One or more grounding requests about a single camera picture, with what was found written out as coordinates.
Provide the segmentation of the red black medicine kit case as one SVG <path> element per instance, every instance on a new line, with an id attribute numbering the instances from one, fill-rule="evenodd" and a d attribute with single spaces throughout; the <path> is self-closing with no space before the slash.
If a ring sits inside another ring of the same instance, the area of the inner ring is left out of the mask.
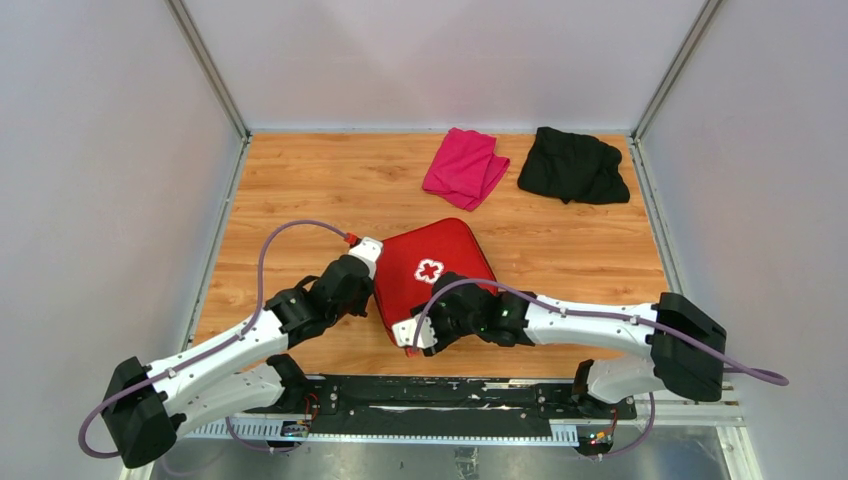
<path id="1" fill-rule="evenodd" d="M 383 241 L 377 262 L 375 301 L 390 340 L 407 348 L 413 309 L 425 304 L 447 273 L 494 281 L 495 274 L 471 228 L 445 218 Z"/>

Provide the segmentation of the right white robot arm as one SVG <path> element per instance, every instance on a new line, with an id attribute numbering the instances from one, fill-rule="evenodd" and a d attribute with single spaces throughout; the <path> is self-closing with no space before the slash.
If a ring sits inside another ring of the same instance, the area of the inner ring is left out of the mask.
<path id="1" fill-rule="evenodd" d="M 627 397 L 658 390 L 696 402 L 722 397 L 726 330 L 673 292 L 655 303 L 589 304 L 449 272 L 391 333 L 399 347 L 426 356 L 466 336 L 506 348 L 584 345 L 618 351 L 613 360 L 581 362 L 574 375 L 572 406 L 589 418 Z"/>

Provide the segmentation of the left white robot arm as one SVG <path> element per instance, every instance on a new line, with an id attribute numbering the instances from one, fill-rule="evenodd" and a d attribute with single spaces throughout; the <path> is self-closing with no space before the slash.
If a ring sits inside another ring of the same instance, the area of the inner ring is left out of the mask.
<path id="1" fill-rule="evenodd" d="M 298 411 L 306 386 L 284 375 L 283 353 L 345 315 L 364 316 L 380 243 L 367 240 L 318 277 L 279 291 L 259 313 L 200 345 L 147 365 L 119 363 L 100 416 L 127 468 L 155 461 L 195 428 L 270 405 Z"/>

